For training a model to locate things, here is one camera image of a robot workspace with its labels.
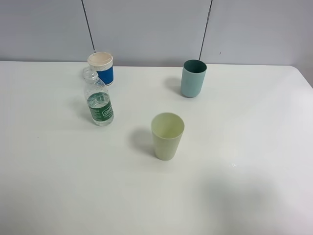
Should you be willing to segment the clear plastic water bottle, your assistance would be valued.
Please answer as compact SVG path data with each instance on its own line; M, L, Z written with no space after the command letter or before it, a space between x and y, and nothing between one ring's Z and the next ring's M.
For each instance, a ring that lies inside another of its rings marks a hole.
M91 67L83 69L84 95L92 119L98 126L108 126L114 119L112 103L105 83Z

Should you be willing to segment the teal plastic cup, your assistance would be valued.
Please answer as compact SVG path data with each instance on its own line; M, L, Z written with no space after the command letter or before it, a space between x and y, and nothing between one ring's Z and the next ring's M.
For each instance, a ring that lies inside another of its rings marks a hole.
M194 98L201 92L207 65L200 60L188 60L183 64L181 77L181 94Z

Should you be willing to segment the blue white paper cup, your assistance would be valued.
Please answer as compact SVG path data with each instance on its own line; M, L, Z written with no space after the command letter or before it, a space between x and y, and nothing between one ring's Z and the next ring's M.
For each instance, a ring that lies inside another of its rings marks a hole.
M107 52L96 52L88 57L88 64L98 73L106 86L113 83L113 56Z

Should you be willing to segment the pale green plastic cup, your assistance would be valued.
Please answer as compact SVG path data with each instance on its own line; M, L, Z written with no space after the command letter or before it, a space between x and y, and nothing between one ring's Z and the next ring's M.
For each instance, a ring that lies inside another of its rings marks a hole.
M153 118L151 131L158 159L169 161L175 156L184 128L184 121L174 113L161 113Z

